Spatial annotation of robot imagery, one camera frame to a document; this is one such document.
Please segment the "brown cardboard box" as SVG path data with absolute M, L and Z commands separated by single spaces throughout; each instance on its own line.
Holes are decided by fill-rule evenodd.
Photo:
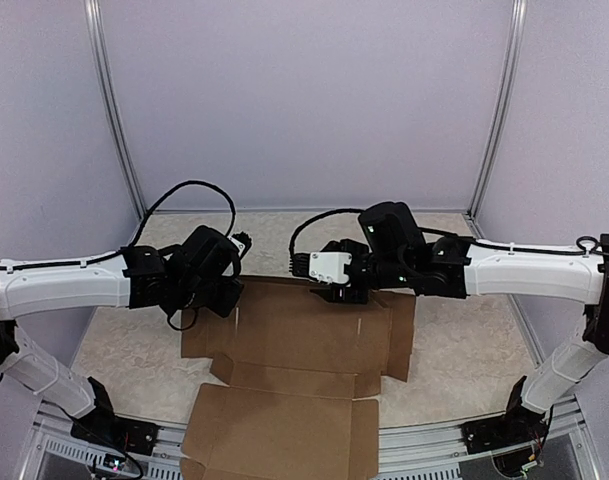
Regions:
M 372 479 L 384 378 L 406 381 L 416 301 L 332 304 L 248 277 L 231 314 L 182 315 L 181 354 L 210 361 L 181 447 L 186 479 Z

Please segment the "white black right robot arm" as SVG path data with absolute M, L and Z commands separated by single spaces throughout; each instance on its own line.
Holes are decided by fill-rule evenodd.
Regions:
M 576 301 L 583 320 L 536 372 L 513 388 L 495 426 L 519 442 L 558 398 L 609 357 L 609 234 L 572 246 L 525 246 L 476 240 L 417 225 L 403 202 L 357 210 L 364 242 L 331 241 L 320 251 L 289 252 L 296 277 L 320 283 L 331 303 L 364 304 L 375 290 L 409 288 L 417 296 L 465 299 L 493 294 Z

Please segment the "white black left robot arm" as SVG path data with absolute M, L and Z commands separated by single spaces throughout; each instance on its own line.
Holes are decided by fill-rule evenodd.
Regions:
M 19 318 L 87 307 L 159 308 L 167 318 L 202 308 L 228 316 L 243 285 L 241 261 L 248 234 L 224 235 L 199 226 L 180 245 L 127 246 L 115 252 L 45 263 L 0 259 L 0 375 L 56 404 L 105 445 L 117 443 L 124 424 L 105 387 L 84 378 L 38 346 Z

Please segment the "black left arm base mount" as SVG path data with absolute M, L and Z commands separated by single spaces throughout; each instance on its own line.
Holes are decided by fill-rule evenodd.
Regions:
M 117 417 L 109 426 L 91 426 L 74 422 L 71 435 L 114 450 L 150 456 L 159 430 L 160 426 L 155 423 Z

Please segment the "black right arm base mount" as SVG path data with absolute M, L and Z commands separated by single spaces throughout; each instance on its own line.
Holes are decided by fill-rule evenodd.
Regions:
M 505 448 L 533 440 L 543 440 L 549 423 L 545 413 L 527 409 L 522 390 L 527 377 L 523 376 L 512 388 L 505 412 L 461 425 L 468 454 Z

